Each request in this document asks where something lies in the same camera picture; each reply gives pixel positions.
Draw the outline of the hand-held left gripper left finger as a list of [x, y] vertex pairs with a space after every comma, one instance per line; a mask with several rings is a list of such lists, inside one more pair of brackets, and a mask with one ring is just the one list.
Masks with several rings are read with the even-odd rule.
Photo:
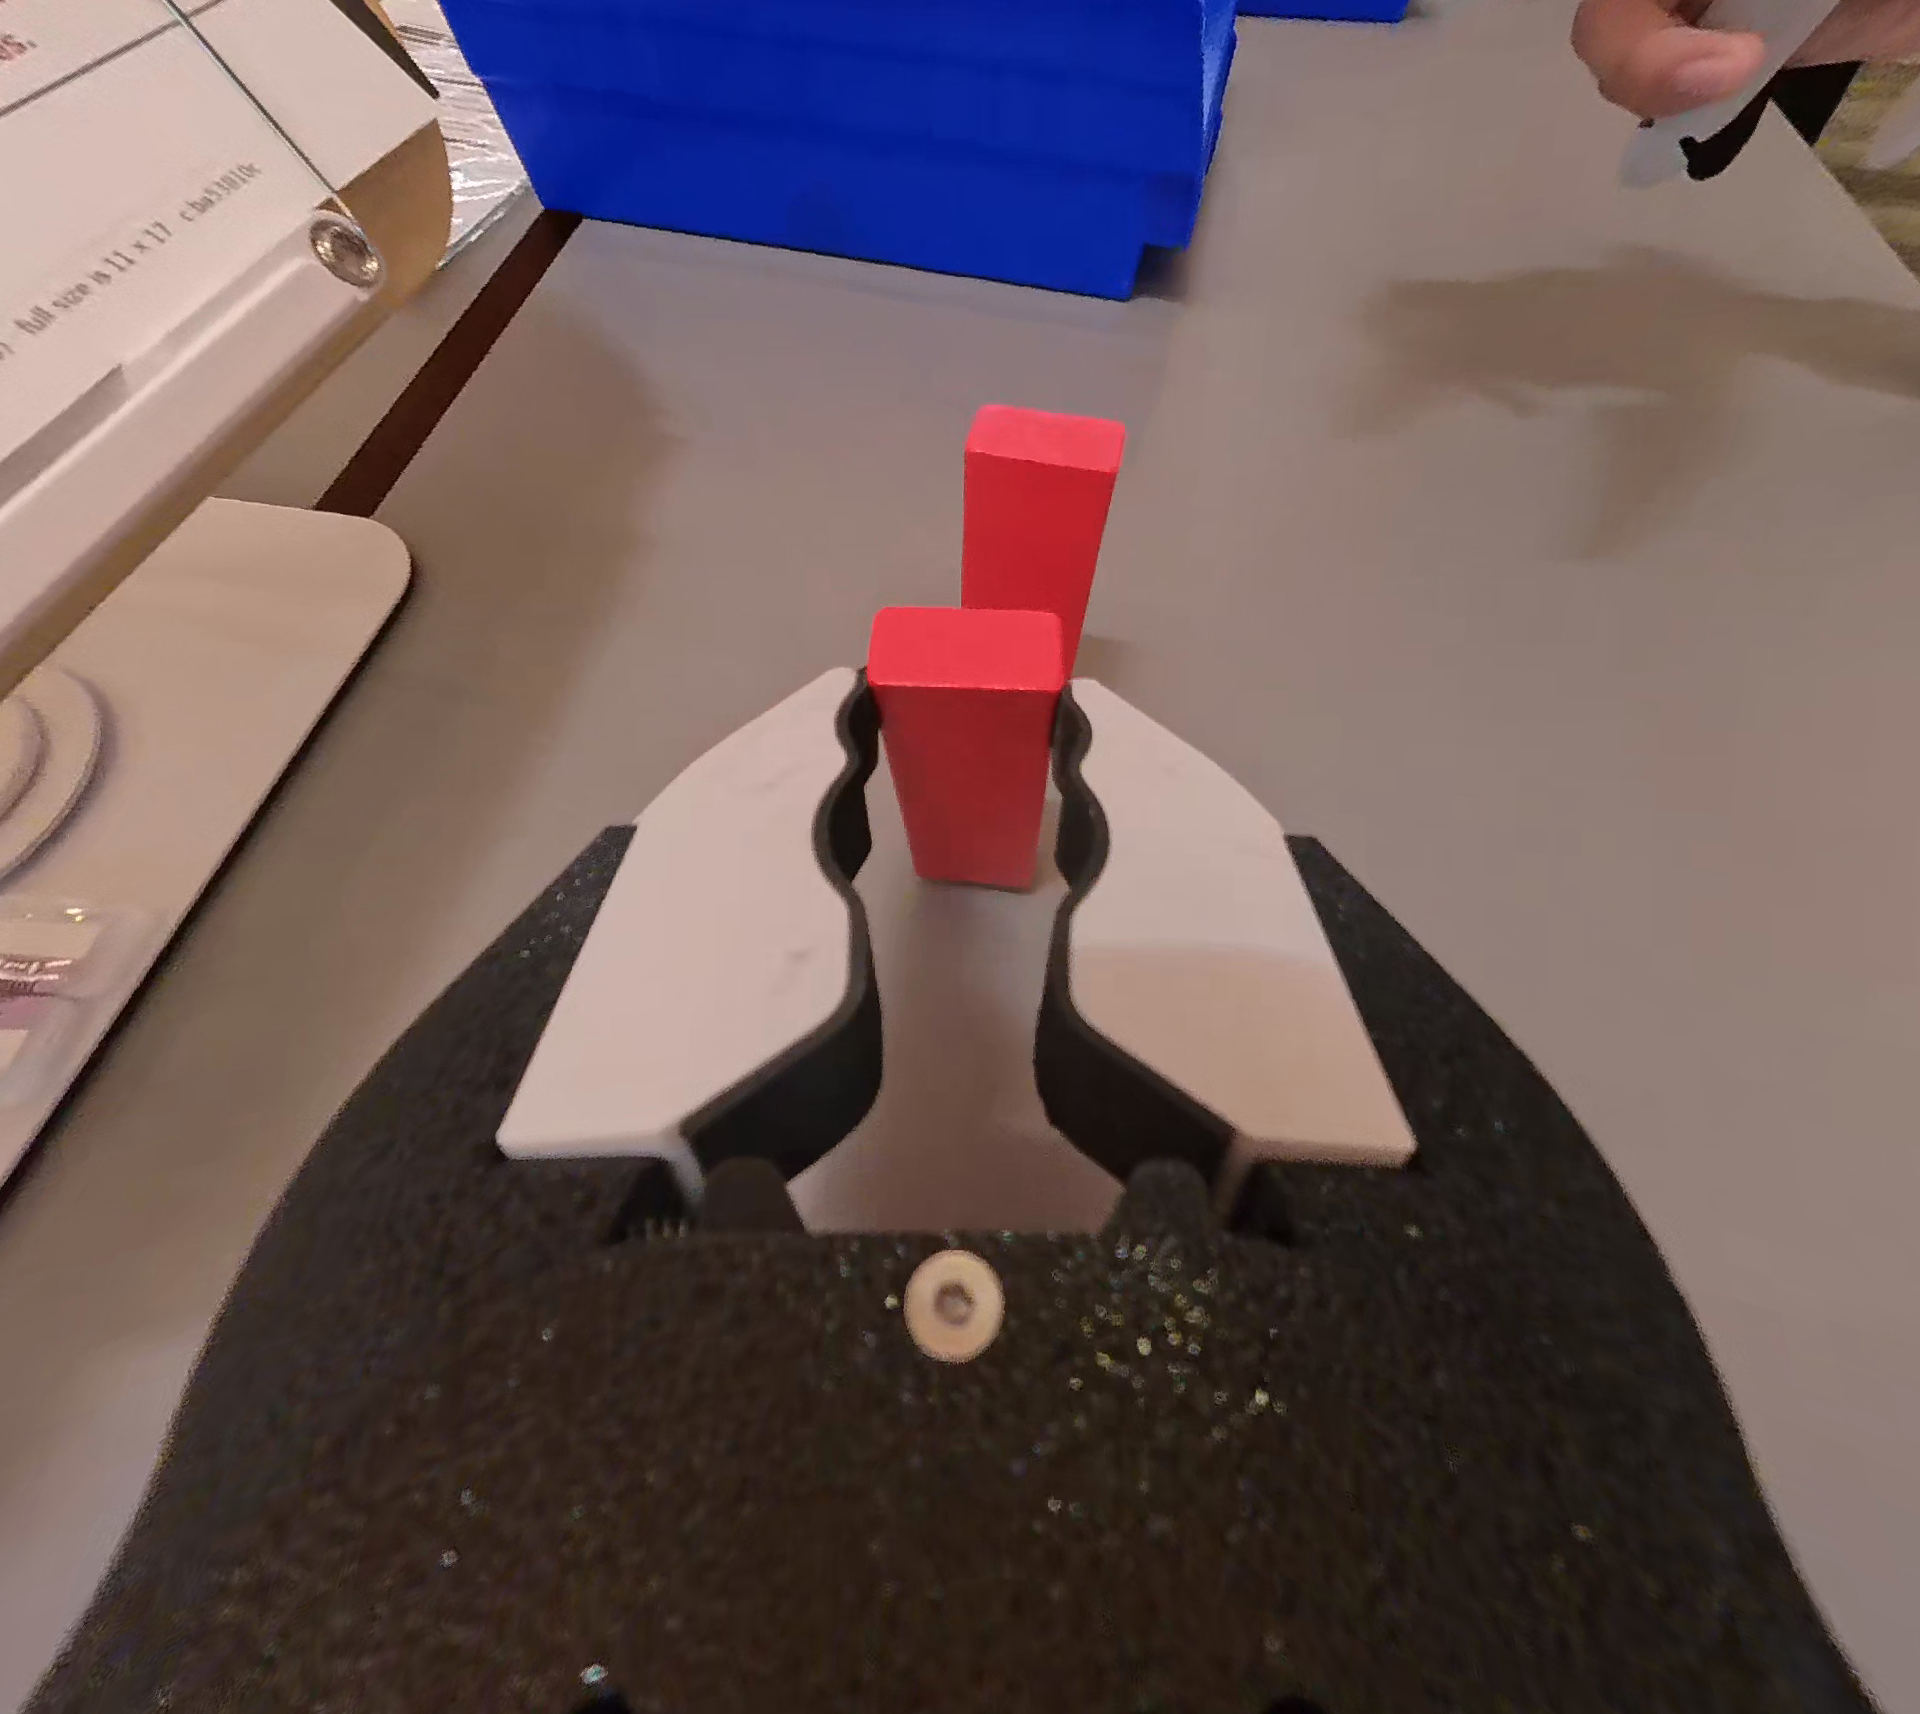
[[831, 668], [685, 765], [636, 816], [495, 1144], [644, 1158], [691, 1201], [724, 1163], [795, 1182], [872, 1110], [882, 1006], [855, 880], [879, 707]]

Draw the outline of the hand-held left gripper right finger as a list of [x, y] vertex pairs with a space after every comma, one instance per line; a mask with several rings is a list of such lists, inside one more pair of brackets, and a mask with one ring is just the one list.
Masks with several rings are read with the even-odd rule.
[[1224, 1215], [1268, 1163], [1404, 1170], [1416, 1129], [1281, 820], [1090, 675], [1063, 696], [1053, 773], [1048, 1124], [1118, 1184], [1189, 1167]]

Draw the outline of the red rectangular wooden block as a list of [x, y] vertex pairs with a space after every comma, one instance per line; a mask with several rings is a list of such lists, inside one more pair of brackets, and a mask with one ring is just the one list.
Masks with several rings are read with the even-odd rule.
[[1030, 889], [1067, 685], [1058, 615], [886, 606], [872, 622], [866, 678], [916, 873]]
[[1073, 674], [1127, 450], [1121, 419], [981, 406], [965, 454], [965, 608], [1051, 611]]

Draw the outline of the wooden document stand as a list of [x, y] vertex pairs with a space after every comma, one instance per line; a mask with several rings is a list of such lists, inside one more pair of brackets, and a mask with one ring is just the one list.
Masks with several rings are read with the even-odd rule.
[[406, 594], [366, 517], [221, 497], [437, 271], [432, 123], [2, 452], [2, 1175], [13, 1186]]

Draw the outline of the laminated paper sheet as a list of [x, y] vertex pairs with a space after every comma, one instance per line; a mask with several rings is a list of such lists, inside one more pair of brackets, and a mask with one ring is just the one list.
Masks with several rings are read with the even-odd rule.
[[495, 229], [532, 185], [492, 94], [454, 35], [438, 0], [383, 0], [396, 39], [434, 88], [450, 188], [441, 266]]

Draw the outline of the printed instruction sheet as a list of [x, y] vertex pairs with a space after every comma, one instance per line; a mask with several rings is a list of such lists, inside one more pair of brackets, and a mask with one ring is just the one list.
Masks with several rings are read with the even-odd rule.
[[2, 0], [2, 454], [432, 123], [373, 0]]

